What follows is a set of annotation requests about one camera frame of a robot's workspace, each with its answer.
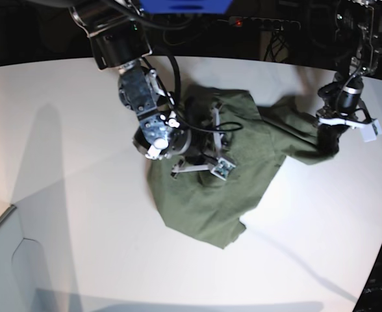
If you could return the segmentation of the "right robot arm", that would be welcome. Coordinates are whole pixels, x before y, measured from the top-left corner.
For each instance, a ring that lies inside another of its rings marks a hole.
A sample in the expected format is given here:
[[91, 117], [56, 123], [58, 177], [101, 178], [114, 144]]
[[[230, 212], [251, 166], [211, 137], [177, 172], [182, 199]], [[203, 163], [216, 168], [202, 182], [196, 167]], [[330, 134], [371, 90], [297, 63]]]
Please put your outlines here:
[[243, 128], [238, 122], [221, 122], [222, 103], [181, 102], [181, 76], [169, 55], [174, 91], [164, 86], [147, 57], [154, 48], [146, 29], [180, 30], [188, 24], [157, 23], [148, 19], [134, 1], [81, 1], [69, 8], [74, 22], [86, 33], [100, 70], [119, 73], [118, 94], [124, 107], [136, 114], [139, 127], [133, 137], [136, 149], [150, 160], [178, 157], [172, 177], [208, 171], [225, 181], [235, 169], [224, 153], [225, 135]]

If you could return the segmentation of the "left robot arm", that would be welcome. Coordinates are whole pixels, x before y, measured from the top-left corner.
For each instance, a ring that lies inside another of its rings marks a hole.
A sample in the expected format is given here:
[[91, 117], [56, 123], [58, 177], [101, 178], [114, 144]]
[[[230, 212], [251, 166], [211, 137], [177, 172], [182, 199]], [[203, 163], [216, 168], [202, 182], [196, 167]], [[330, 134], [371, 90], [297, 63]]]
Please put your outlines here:
[[374, 75], [382, 57], [382, 1], [339, 1], [335, 10], [335, 40], [344, 48], [333, 81], [318, 90], [324, 106], [316, 113], [318, 149], [334, 156], [340, 137], [358, 129], [364, 142], [382, 134], [361, 96], [363, 79]]

